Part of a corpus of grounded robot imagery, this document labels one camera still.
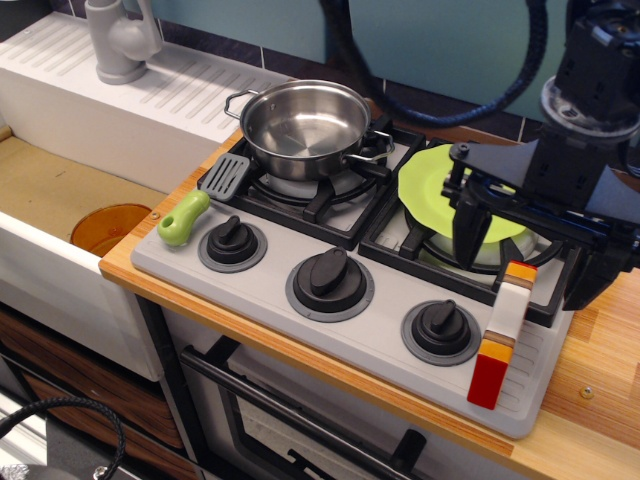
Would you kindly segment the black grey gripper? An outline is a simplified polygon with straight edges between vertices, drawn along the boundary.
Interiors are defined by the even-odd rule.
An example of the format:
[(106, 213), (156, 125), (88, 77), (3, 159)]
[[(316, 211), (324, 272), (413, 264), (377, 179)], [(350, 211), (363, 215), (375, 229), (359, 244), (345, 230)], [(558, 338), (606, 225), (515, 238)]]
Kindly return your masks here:
[(627, 140), (583, 142), (544, 134), (518, 146), (456, 143), (445, 195), (455, 209), (453, 255), (468, 270), (494, 216), (584, 250), (563, 309), (586, 308), (621, 272), (639, 265), (639, 194), (615, 173)]

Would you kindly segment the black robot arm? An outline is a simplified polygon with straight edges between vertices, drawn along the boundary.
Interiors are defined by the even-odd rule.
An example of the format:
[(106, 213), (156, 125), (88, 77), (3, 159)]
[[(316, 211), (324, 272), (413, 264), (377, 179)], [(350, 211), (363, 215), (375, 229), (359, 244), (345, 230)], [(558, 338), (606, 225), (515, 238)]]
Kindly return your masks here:
[(639, 265), (639, 194), (613, 171), (639, 133), (639, 5), (573, 1), (567, 17), (563, 58), (541, 93), (539, 138), (453, 145), (444, 194), (463, 268), (494, 217), (577, 247), (564, 306), (580, 310)]

